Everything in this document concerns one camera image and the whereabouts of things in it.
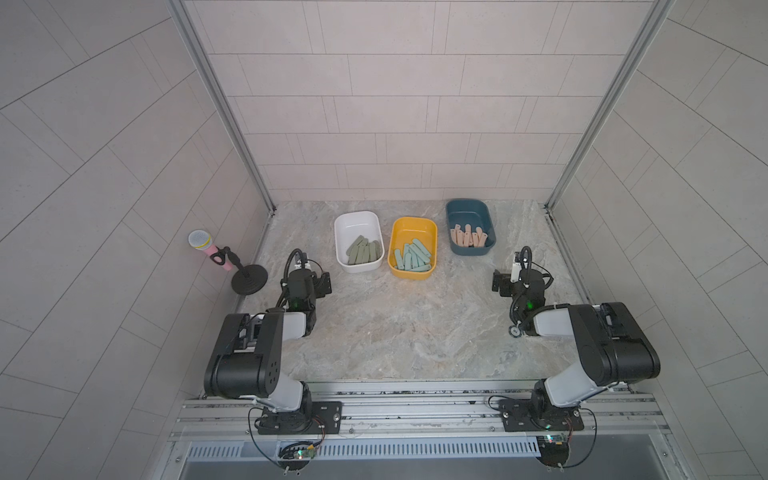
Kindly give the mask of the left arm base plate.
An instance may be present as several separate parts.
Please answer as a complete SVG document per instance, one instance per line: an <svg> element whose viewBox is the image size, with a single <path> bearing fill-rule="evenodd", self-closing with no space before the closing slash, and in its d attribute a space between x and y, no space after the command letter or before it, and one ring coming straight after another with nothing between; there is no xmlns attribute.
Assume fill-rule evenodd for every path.
<svg viewBox="0 0 768 480"><path fill-rule="evenodd" d="M338 434L343 403L338 401L312 402L294 412L267 410L255 422L259 435L321 435Z"/></svg>

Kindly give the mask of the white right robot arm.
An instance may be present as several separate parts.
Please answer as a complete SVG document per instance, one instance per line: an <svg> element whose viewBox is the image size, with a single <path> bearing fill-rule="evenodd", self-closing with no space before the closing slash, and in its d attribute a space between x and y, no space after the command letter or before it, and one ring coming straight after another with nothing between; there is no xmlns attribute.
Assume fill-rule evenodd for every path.
<svg viewBox="0 0 768 480"><path fill-rule="evenodd" d="M579 405L617 384L656 378L661 361L625 304L550 304L545 293L554 276L532 259L525 246L516 269L493 272L492 290L512 300L509 333L514 338L571 338L578 360L536 382L525 400L501 398L494 408L511 430L579 430Z"/></svg>

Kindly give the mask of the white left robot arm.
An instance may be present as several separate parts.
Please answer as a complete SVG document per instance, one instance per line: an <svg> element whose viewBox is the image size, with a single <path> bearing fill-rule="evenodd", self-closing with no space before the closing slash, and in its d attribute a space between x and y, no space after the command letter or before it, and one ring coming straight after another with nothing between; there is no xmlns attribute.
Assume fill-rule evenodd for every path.
<svg viewBox="0 0 768 480"><path fill-rule="evenodd" d="M204 393L253 399L264 407L262 429L299 431L314 423L309 387L281 372L283 343L312 333L317 300L332 293L330 274L314 271L312 263L303 250L294 249L276 305L256 315L227 315L206 366Z"/></svg>

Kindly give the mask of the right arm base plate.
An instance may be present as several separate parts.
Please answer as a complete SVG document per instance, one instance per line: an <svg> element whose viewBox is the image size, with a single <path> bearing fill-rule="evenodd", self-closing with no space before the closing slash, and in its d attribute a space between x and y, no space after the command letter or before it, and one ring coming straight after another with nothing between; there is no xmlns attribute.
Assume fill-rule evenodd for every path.
<svg viewBox="0 0 768 480"><path fill-rule="evenodd" d="M584 422L577 408L558 408L525 399L501 399L497 406L506 432L582 431Z"/></svg>

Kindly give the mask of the mint folding knife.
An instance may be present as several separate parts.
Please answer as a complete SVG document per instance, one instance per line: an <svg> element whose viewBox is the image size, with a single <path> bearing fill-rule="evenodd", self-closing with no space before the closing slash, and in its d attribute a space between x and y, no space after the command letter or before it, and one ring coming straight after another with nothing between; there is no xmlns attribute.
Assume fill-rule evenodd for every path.
<svg viewBox="0 0 768 480"><path fill-rule="evenodd" d="M418 238L414 238L412 242L427 258L431 258L432 254Z"/></svg>
<svg viewBox="0 0 768 480"><path fill-rule="evenodd" d="M418 264L418 256L413 252L411 248L408 249L408 268L410 271L413 271L416 267L419 266Z"/></svg>
<svg viewBox="0 0 768 480"><path fill-rule="evenodd" d="M405 244L403 247L402 263L403 269L405 271L410 271L412 269L412 256L410 253L410 246L408 244Z"/></svg>
<svg viewBox="0 0 768 480"><path fill-rule="evenodd" d="M416 246L412 247L411 249L418 256L420 266L427 266L431 264L430 258L427 258Z"/></svg>
<svg viewBox="0 0 768 480"><path fill-rule="evenodd" d="M395 255L395 261L396 261L397 268L399 270L405 270L405 265L404 265L404 261L403 261L403 257L402 257L400 249L395 249L394 250L394 255Z"/></svg>

